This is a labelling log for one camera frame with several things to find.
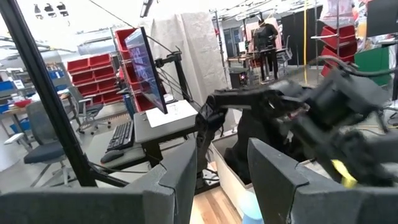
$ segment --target black keyboard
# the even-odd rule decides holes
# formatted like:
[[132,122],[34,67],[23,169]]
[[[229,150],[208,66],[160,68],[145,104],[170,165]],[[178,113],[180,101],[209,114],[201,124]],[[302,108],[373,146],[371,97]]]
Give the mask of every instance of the black keyboard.
[[113,137],[109,141],[106,152],[121,150],[131,147],[134,143],[134,123],[132,121],[119,125],[113,131]]

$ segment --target white fabric backdrop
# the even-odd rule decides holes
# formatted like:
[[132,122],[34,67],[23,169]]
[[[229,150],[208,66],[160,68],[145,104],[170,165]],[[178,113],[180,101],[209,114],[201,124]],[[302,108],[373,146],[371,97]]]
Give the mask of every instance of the white fabric backdrop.
[[[140,25],[145,27],[147,35],[158,40],[171,51],[177,50],[176,46],[182,51],[182,67],[193,99],[202,105],[214,90],[227,88],[210,13],[202,11],[157,15],[159,16],[143,19]],[[169,54],[159,44],[151,40],[149,44],[155,59],[165,58]],[[173,63],[165,65],[163,69],[178,81]],[[175,90],[173,94],[177,98],[182,98]],[[224,130],[227,131],[233,127],[235,127],[235,121],[230,111]]]

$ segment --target yellow tag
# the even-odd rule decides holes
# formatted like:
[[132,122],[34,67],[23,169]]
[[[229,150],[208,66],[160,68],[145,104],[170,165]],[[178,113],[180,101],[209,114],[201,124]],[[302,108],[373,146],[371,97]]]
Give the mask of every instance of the yellow tag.
[[343,186],[346,188],[353,188],[356,185],[357,181],[351,174],[349,174],[346,166],[344,166],[341,161],[338,161],[336,159],[333,159],[331,162],[333,163],[336,170],[343,176],[341,184],[343,184]]

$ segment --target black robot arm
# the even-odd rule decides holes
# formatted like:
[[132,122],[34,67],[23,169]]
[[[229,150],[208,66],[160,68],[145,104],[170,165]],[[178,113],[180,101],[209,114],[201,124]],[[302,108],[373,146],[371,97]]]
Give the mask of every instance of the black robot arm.
[[[380,116],[379,111],[389,99],[381,87],[365,76],[344,64],[314,89],[278,80],[256,88],[215,91],[196,117],[198,172],[206,168],[205,154],[222,127],[228,108],[244,108],[259,121],[276,121],[279,129],[275,132],[282,130],[280,127],[289,130],[300,143],[299,151],[303,150],[307,159],[316,159],[335,181],[341,181],[341,174],[334,168],[333,159],[343,162],[361,184],[391,185],[393,176],[386,173],[379,160],[369,159],[377,156],[372,155],[377,153],[373,150],[375,145],[393,144],[391,138],[379,138],[375,143],[357,131],[340,131],[364,121],[371,113]],[[387,132],[382,122],[380,125]]]
[[207,166],[206,152],[216,131],[225,122],[229,108],[249,109],[257,119],[278,118],[303,106],[296,96],[300,96],[304,90],[297,83],[282,80],[255,88],[216,90],[209,95],[195,121],[198,128],[198,172]]

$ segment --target wooden floor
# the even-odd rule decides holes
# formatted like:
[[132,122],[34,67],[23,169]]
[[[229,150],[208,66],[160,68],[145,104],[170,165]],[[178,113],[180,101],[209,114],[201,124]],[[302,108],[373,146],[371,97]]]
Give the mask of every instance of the wooden floor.
[[221,187],[193,198],[191,224],[241,224],[242,219]]

